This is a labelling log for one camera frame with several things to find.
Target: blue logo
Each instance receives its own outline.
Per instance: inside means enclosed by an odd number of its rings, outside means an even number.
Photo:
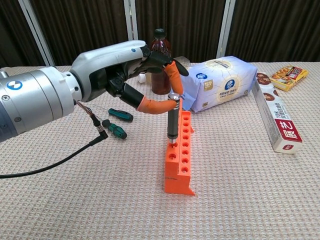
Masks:
[[[229,80],[226,83],[226,85],[224,86],[224,90],[228,90],[228,89],[232,88],[235,85],[235,83],[236,83],[235,80],[233,80],[233,79]]]
[[[197,79],[207,79],[208,76],[205,75],[204,73],[198,73],[197,75],[195,75]]]
[[[6,87],[11,90],[19,90],[22,88],[22,82],[20,81],[10,81],[6,84]]]

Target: brown bottle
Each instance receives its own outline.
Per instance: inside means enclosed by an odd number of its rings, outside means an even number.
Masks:
[[[154,30],[154,40],[151,43],[151,50],[171,57],[171,44],[166,39],[166,32],[162,28]],[[151,75],[152,92],[157,95],[168,94],[171,90],[169,77],[164,70],[161,73]]]

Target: robotic hand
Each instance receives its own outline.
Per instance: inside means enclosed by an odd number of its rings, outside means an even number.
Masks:
[[[52,66],[13,76],[0,71],[0,143],[65,117],[78,101],[89,102],[104,92],[137,111],[165,113],[175,108],[174,100],[149,100],[125,83],[140,73],[159,73],[162,68],[173,91],[181,95],[180,74],[187,76],[188,71],[172,58],[150,51],[140,40],[81,53],[67,72]]]

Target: dark curtain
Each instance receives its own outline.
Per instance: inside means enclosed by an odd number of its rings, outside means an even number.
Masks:
[[[55,64],[128,40],[123,0],[30,0]]]
[[[18,0],[0,0],[0,68],[44,66]]]
[[[216,58],[225,0],[135,0],[135,8],[138,37],[148,45],[163,28],[173,57]]]
[[[320,1],[236,0],[226,55],[247,62],[320,61]]]

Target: black cable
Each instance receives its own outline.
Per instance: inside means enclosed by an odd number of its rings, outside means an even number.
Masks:
[[[33,175],[33,174],[38,174],[38,173],[42,173],[44,171],[47,171],[49,169],[53,169],[56,166],[59,166],[63,163],[65,163],[66,161],[72,159],[74,156],[78,155],[79,153],[81,153],[82,151],[86,150],[87,148],[101,142],[102,140],[106,139],[105,136],[100,135],[97,138],[95,138],[94,140],[92,140],[91,142],[89,142],[87,145],[83,146],[82,148],[80,148],[78,151],[74,152],[73,154],[71,154],[70,156],[66,157],[65,159],[58,161],[50,166],[46,166],[44,168],[40,168],[38,170],[33,170],[33,171],[27,171],[27,172],[22,172],[22,173],[14,173],[14,174],[4,174],[4,175],[0,175],[0,179],[10,179],[10,178],[18,178],[18,177],[24,177],[24,176],[28,176],[28,175]]]

